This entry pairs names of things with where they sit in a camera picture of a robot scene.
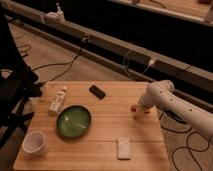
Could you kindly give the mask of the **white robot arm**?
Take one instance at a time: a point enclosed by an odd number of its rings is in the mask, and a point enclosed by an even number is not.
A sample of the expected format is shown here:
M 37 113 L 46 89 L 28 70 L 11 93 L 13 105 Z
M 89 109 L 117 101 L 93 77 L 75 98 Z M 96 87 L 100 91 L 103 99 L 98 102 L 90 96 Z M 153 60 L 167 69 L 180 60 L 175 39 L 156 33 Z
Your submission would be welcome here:
M 174 85 L 169 80 L 149 83 L 140 96 L 135 117 L 142 116 L 153 106 L 163 107 L 178 115 L 196 129 L 204 138 L 213 135 L 213 114 L 173 94 Z

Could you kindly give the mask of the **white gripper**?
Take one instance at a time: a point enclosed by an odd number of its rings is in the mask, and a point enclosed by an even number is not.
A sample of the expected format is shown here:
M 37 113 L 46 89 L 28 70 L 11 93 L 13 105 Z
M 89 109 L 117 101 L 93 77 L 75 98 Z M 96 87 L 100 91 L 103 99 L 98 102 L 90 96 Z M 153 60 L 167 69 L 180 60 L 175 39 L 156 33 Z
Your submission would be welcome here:
M 144 105 L 142 100 L 139 100 L 138 103 L 136 104 L 134 117 L 139 118 L 149 113 L 150 113 L 150 109 Z

